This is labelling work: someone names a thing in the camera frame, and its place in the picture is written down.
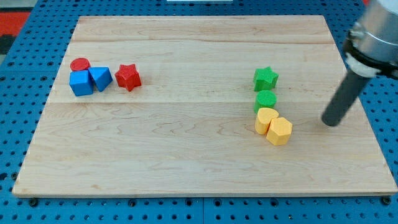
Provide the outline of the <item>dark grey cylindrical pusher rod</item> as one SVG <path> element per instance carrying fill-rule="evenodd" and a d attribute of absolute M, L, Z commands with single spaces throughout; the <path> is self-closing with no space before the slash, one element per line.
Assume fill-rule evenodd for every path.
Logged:
<path fill-rule="evenodd" d="M 322 114 L 323 123 L 331 127 L 339 125 L 369 81 L 370 78 L 348 70 Z"/>

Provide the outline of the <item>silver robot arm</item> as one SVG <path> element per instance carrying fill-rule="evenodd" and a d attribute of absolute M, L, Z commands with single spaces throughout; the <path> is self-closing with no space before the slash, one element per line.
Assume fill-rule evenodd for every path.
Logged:
<path fill-rule="evenodd" d="M 397 1 L 369 1 L 343 44 L 348 70 L 322 114 L 337 126 L 369 81 L 384 75 L 397 79 Z"/>

